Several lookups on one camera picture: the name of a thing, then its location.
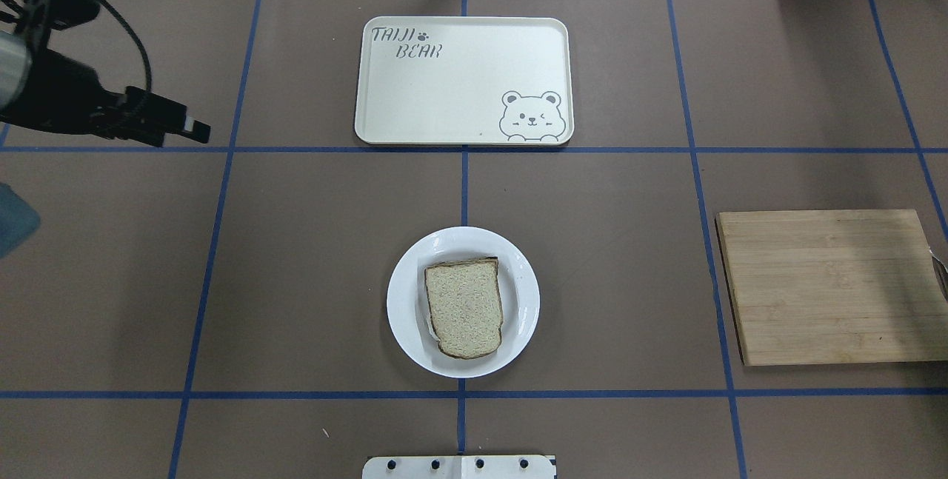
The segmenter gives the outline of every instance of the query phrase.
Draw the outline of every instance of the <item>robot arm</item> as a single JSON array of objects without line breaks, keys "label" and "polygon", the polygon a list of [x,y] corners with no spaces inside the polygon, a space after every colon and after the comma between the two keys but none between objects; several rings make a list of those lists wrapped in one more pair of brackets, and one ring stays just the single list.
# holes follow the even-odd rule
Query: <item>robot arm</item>
[{"label": "robot arm", "polygon": [[[151,92],[151,65],[135,31],[105,0],[3,1],[11,13],[0,21],[0,121],[38,131],[123,138],[156,147],[172,133],[206,144],[210,126],[187,115],[187,108]],[[91,67],[47,48],[51,30],[68,30],[92,21],[106,7],[125,27],[145,64],[144,90],[109,92]]]}]

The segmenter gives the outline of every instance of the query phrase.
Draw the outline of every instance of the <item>slice of bread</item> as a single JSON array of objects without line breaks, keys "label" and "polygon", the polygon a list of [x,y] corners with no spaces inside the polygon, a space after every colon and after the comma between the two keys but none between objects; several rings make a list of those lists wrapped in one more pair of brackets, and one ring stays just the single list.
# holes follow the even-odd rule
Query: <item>slice of bread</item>
[{"label": "slice of bread", "polygon": [[497,257],[441,263],[424,269],[431,326],[441,353],[478,358],[501,347],[504,308]]}]

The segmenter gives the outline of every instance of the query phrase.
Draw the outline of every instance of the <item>white bracket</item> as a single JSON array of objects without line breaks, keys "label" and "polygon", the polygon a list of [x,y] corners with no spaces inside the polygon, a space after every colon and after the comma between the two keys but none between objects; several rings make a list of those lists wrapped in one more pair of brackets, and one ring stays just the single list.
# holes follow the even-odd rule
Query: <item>white bracket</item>
[{"label": "white bracket", "polygon": [[362,479],[556,479],[554,455],[370,458]]}]

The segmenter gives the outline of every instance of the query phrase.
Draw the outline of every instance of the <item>cartoon bear face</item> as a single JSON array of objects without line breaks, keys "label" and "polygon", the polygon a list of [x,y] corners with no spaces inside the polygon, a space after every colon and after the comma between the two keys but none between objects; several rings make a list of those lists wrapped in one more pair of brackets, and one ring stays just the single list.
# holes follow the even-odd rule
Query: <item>cartoon bear face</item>
[{"label": "cartoon bear face", "polygon": [[566,131],[566,121],[559,114],[559,94],[544,92],[540,96],[521,96],[516,91],[504,94],[504,117],[501,132],[508,141],[556,141]]}]

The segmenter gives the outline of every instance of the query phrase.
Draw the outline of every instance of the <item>wooden board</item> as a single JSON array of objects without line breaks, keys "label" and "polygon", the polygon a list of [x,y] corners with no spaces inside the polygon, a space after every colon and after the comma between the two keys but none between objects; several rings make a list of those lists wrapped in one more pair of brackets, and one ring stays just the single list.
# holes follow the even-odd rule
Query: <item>wooden board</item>
[{"label": "wooden board", "polygon": [[722,212],[749,366],[948,360],[948,303],[914,210]]}]

